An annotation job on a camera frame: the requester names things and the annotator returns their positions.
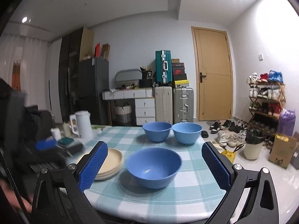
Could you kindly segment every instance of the silver suitcase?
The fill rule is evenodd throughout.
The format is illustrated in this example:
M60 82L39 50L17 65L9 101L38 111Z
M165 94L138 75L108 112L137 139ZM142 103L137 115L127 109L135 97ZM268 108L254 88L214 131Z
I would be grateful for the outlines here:
M194 91L192 88L173 89L173 123L193 122Z
M155 87L156 121L173 123L172 88Z

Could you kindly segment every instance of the blue gripper pad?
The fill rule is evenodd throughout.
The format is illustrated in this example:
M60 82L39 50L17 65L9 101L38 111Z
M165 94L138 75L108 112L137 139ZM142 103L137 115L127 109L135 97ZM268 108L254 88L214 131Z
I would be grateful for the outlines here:
M231 187L230 175L207 143L202 145L201 154L219 187L228 191Z
M108 146L102 142L80 173L78 185L82 192L91 187L107 155Z

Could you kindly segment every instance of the white curtain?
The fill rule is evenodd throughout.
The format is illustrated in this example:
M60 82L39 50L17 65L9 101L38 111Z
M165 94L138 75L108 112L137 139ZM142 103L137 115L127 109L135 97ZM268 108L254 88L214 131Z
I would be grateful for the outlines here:
M26 37L21 59L21 90L26 91L26 105L38 105L39 110L47 109L45 96L44 68L48 42Z
M13 62L20 36L2 35L0 37L0 77L11 85Z

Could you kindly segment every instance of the screw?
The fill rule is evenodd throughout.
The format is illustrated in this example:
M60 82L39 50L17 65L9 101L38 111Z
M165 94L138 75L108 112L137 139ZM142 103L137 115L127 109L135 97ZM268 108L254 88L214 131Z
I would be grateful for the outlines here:
M235 164L235 169L236 169L236 170L241 170L241 169L242 169L242 166L241 166L240 164L237 163L237 164Z
M269 173L269 169L267 169L266 167L263 167L263 172L264 173Z
M41 173L46 173L48 171L48 169L45 167L41 170Z
M71 163L70 165L68 165L68 169L69 170L73 170L76 167L76 164Z

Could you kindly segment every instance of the kettle handle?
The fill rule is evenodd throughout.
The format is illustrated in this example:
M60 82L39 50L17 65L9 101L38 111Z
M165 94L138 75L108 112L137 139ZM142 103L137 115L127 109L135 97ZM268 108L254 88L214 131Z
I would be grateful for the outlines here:
M72 132L73 132L74 134L80 136L80 135L79 135L79 130L78 130L78 131L75 131L74 124L73 124L73 120L76 121L77 129L78 129L78 123L77 123L76 115L71 114L71 115L70 115L70 122L71 122Z

